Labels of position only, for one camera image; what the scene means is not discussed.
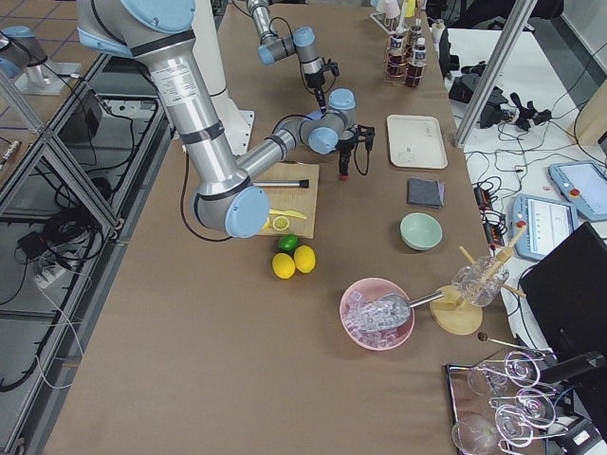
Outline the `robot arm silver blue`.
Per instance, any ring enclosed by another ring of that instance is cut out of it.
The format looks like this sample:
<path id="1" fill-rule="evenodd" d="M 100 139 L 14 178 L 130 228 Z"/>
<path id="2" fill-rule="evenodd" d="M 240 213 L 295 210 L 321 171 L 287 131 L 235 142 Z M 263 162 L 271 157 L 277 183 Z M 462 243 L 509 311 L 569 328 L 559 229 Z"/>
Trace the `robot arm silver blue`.
<path id="1" fill-rule="evenodd" d="M 198 222 L 231 237 L 257 234 L 267 221 L 269 199 L 254 180 L 304 144 L 326 155 L 356 126 L 356 99 L 334 90 L 318 118 L 287 120 L 275 133 L 234 156 L 222 120 L 203 80 L 202 69 L 222 61 L 195 59 L 194 46 L 217 41 L 213 19 L 196 37 L 194 1 L 80 1 L 78 32 L 83 46 L 144 64 L 201 179 L 192 198 Z"/>
<path id="2" fill-rule="evenodd" d="M 316 34 L 311 27 L 292 29 L 288 22 L 281 17 L 271 17 L 269 6 L 271 1 L 246 1 L 248 15 L 251 17 L 260 44 L 258 54 L 265 65 L 270 65 L 296 55 L 299 61 L 301 78 L 305 89 L 313 94 L 319 109 L 324 113 L 327 109 L 325 73 L 330 72 L 334 81 L 340 74 L 339 66 L 331 59 L 321 56 Z"/>

